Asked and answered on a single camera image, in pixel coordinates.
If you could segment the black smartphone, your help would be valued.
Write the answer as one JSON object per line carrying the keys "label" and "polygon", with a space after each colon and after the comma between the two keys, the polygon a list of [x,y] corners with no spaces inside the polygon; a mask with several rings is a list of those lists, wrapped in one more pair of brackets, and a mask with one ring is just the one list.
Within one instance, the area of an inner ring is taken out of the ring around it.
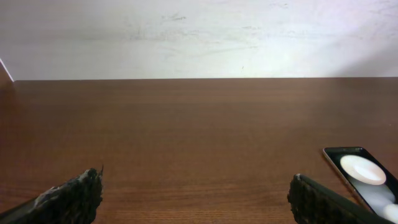
{"label": "black smartphone", "polygon": [[376,215],[397,223],[397,178],[363,147],[326,147],[323,154]]}

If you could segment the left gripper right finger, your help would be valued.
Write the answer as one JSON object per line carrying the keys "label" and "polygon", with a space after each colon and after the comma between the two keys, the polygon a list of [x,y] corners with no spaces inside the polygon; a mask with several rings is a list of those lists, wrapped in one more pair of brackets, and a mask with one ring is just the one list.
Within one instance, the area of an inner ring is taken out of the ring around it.
{"label": "left gripper right finger", "polygon": [[298,224],[393,224],[302,174],[293,176],[287,200]]}

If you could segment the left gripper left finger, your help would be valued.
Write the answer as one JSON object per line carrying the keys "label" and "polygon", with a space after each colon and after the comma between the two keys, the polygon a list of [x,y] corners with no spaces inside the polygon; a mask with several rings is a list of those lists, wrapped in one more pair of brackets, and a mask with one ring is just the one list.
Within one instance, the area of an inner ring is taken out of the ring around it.
{"label": "left gripper left finger", "polygon": [[4,224],[89,224],[102,202],[103,171],[90,168],[62,185],[1,213]]}

